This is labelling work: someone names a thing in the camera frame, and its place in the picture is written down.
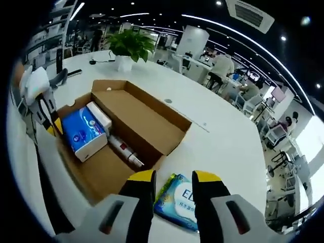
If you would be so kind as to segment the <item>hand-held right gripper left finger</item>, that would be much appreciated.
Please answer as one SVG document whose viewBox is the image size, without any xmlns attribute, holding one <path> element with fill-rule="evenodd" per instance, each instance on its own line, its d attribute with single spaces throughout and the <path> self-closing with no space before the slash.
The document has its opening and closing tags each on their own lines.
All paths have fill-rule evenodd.
<svg viewBox="0 0 324 243">
<path fill-rule="evenodd" d="M 92 207 L 80 226 L 80 242 L 148 242 L 156 171 L 132 174 L 118 194 Z"/>
</svg>

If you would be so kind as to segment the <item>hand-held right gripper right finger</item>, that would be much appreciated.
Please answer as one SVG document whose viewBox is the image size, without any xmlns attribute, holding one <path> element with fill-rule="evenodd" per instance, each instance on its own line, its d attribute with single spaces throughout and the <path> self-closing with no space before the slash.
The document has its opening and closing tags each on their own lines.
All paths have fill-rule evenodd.
<svg viewBox="0 0 324 243">
<path fill-rule="evenodd" d="M 219 176 L 193 171 L 192 190 L 201 242 L 268 242 L 264 216 Z"/>
</svg>

